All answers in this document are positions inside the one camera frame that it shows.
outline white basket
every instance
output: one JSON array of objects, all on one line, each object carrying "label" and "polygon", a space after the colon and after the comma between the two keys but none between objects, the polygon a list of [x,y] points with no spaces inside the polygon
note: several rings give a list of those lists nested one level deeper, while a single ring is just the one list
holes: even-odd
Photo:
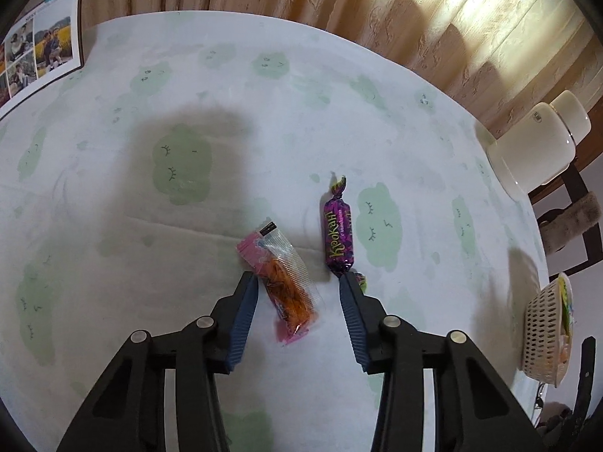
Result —
[{"label": "white basket", "polygon": [[562,296],[559,279],[568,288],[571,300],[571,286],[565,273],[549,285],[528,304],[526,309],[523,341],[524,373],[532,379],[555,387],[568,370],[568,360],[560,364],[560,336],[562,327]]}]

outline silver screw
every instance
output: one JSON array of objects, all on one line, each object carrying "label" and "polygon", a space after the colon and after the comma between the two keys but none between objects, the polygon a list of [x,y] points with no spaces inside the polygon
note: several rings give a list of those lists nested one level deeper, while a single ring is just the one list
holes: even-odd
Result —
[{"label": "silver screw", "polygon": [[147,332],[142,331],[142,330],[135,331],[134,333],[132,333],[132,336],[130,337],[130,340],[132,340],[132,343],[134,343],[134,344],[140,344],[146,339],[147,339]]},{"label": "silver screw", "polygon": [[450,339],[456,344],[463,344],[467,341],[467,335],[462,331],[453,331],[450,334]]},{"label": "silver screw", "polygon": [[211,328],[213,326],[213,318],[211,316],[201,316],[197,319],[197,326],[199,328]]},{"label": "silver screw", "polygon": [[397,316],[385,316],[383,319],[383,324],[388,328],[397,328],[400,326],[400,318]]}]

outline round table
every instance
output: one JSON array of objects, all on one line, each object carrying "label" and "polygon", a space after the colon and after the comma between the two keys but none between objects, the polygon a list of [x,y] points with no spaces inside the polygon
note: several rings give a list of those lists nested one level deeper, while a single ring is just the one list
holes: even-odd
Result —
[{"label": "round table", "polygon": [[[341,175],[367,293],[421,331],[465,331],[532,415],[538,383],[518,365],[545,257],[528,198],[507,196],[467,111],[274,18],[137,15],[83,41],[82,70],[0,123],[0,396],[38,451],[55,450],[132,331],[178,331],[234,290],[234,247],[267,217],[324,311],[283,346],[261,292],[242,363],[217,377],[231,450],[370,450],[382,380],[355,362],[323,262],[321,208]],[[429,379],[425,415],[433,450]]]}]

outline curtain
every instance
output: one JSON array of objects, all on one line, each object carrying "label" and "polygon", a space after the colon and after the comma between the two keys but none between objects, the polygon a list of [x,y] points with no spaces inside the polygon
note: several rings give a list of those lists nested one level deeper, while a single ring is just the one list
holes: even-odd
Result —
[{"label": "curtain", "polygon": [[497,137],[565,89],[587,110],[603,95],[603,47],[572,0],[84,0],[83,26],[164,9],[327,30],[411,69]]}]

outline white jar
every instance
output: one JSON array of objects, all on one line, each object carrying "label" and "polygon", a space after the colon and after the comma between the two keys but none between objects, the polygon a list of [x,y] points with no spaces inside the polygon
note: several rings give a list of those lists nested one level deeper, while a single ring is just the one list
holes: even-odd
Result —
[{"label": "white jar", "polygon": [[519,200],[563,173],[576,156],[576,145],[589,132],[586,110],[566,90],[550,105],[537,104],[486,153],[502,186]]}]

